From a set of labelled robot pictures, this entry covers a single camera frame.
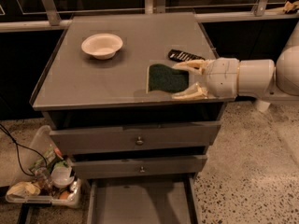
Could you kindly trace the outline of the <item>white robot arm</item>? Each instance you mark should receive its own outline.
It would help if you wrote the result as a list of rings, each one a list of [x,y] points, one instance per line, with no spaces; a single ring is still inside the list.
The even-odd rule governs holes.
[[[274,99],[274,88],[290,96],[298,95],[299,46],[287,46],[272,60],[218,58],[176,63],[173,68],[193,74],[196,82],[185,91],[172,95],[176,100],[234,99],[249,96]]]

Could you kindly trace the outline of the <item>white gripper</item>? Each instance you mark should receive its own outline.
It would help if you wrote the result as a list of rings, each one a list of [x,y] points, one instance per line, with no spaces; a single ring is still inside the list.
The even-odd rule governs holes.
[[[238,59],[219,58],[217,60],[189,60],[187,62],[175,63],[176,70],[187,71],[195,75],[205,73],[206,88],[198,82],[192,84],[185,91],[172,95],[175,100],[206,99],[208,92],[220,98],[236,97],[236,79]]]

